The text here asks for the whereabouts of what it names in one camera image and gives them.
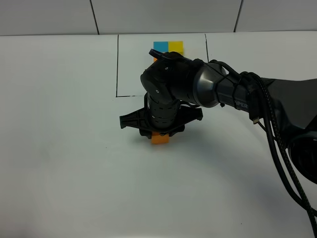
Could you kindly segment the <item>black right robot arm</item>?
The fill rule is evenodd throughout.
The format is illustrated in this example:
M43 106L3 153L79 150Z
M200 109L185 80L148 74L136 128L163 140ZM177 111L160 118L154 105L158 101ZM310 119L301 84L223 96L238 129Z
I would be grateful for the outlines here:
M261 78L237 73L227 64L190 60L176 52L150 50L156 60L141 75L146 90L143 108L121 116L120 126L142 136L173 136L201 120L202 108L231 106L256 122L264 117L260 89L268 91L268 110L275 114L282 143L296 169L317 180L317 81Z

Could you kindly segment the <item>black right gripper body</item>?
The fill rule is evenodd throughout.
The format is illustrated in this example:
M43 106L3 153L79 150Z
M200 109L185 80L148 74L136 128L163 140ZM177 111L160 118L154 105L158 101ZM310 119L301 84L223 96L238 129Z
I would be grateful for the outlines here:
M175 99L168 104L155 100L151 95L144 95L144 107L120 116L120 127L132 127L139 130L142 136L151 138L153 133L160 136L173 136L183 132L185 125L202 120L203 112L199 106Z

